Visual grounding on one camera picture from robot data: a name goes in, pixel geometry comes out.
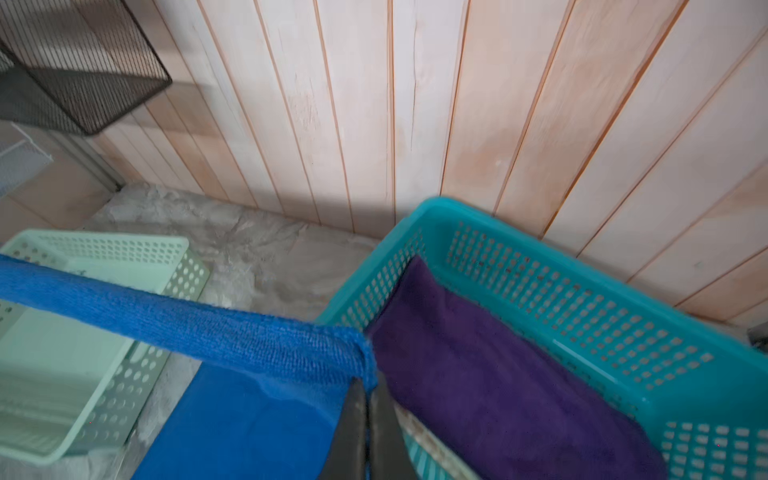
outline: basket rim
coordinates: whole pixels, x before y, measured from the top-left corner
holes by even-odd
[[[142,233],[91,232],[88,230],[73,231],[73,230],[30,228],[30,229],[22,230],[21,232],[17,233],[13,237],[11,237],[9,240],[7,240],[5,243],[3,243],[2,246],[0,247],[0,254],[4,254],[4,255],[8,254],[9,250],[11,249],[11,245],[16,243],[17,241],[23,240],[25,237],[29,239],[28,241],[37,240],[41,243],[45,242],[45,240],[39,239],[38,237],[39,235],[59,235],[62,237],[70,237],[70,238],[109,237],[111,239],[118,239],[118,240],[141,239],[141,241],[154,241],[154,242],[172,240],[174,242],[180,242],[181,244],[182,253],[179,254],[178,256],[179,259],[186,252],[191,251],[189,239],[187,237],[182,237],[182,236],[151,235],[151,234],[142,234]],[[11,446],[0,445],[0,455],[22,460],[24,462],[29,462],[37,466],[50,465],[51,463],[60,459],[62,456],[66,455],[70,446],[72,445],[72,443],[74,443],[75,437],[77,436],[77,434],[80,432],[80,430],[83,428],[84,424],[86,423],[86,419],[88,415],[96,406],[96,402],[98,401],[99,397],[102,396],[106,391],[107,384],[112,380],[114,373],[117,371],[119,365],[122,364],[126,355],[131,351],[132,346],[136,342],[137,340],[135,339],[125,338],[120,348],[115,352],[112,363],[107,368],[106,373],[99,381],[94,392],[91,394],[91,398],[88,400],[88,402],[86,402],[82,411],[80,412],[76,420],[73,422],[72,427],[64,435],[63,439],[61,440],[61,443],[55,449],[53,449],[48,454],[38,454],[34,452],[28,452],[24,449],[18,449]]]
[[[670,321],[673,326],[680,328],[686,333],[692,333],[699,336],[702,340],[717,346],[717,348],[726,350],[729,354],[738,359],[748,362],[751,366],[768,373],[768,359],[761,353],[739,343],[736,339],[726,336],[712,326],[708,326],[699,320],[674,309],[660,300],[651,298],[646,293],[636,290],[615,278],[608,276],[593,266],[587,265],[573,257],[556,250],[554,247],[541,242],[540,240],[521,232],[517,228],[491,217],[485,212],[470,207],[462,202],[446,197],[431,197],[424,200],[412,214],[401,220],[394,229],[392,229],[382,242],[374,249],[369,257],[358,267],[355,273],[342,285],[336,295],[333,296],[327,308],[317,318],[316,323],[329,325],[337,321],[337,316],[343,308],[353,301],[358,293],[359,287],[363,285],[370,273],[377,270],[376,267],[389,258],[392,250],[398,245],[399,241],[429,214],[436,211],[449,211],[454,217],[460,219],[467,218],[475,227],[483,227],[489,230],[497,230],[508,236],[520,247],[527,250],[546,253],[548,262],[554,266],[567,270],[572,274],[588,278],[592,283],[598,284],[609,293],[620,297],[640,310],[645,310],[652,315],[663,317]]]

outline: wooden wall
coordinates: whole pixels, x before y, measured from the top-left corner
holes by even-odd
[[[24,134],[8,122],[0,121],[0,144],[13,145],[24,140],[26,134],[52,156],[53,162],[31,180],[0,197],[0,243],[27,228],[79,228],[112,196],[112,192],[50,134],[30,127],[23,130]]]
[[[382,237],[479,207],[707,319],[768,318],[765,0],[127,0],[174,79],[133,180]]]

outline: teal plastic basket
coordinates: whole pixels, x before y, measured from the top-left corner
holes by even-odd
[[[398,223],[318,322],[365,328],[415,255],[636,419],[670,478],[768,479],[768,359],[459,202]]]
[[[210,275],[184,237],[25,230],[0,253],[186,300],[198,298]],[[48,465],[120,447],[168,354],[0,300],[0,455]]]

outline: purple towel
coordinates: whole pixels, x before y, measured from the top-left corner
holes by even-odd
[[[667,477],[636,422],[418,257],[368,334],[392,397],[483,478]]]

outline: white wire rack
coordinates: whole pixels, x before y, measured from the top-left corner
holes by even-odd
[[[0,141],[0,198],[34,178],[51,163],[53,157],[28,138],[10,145]]]

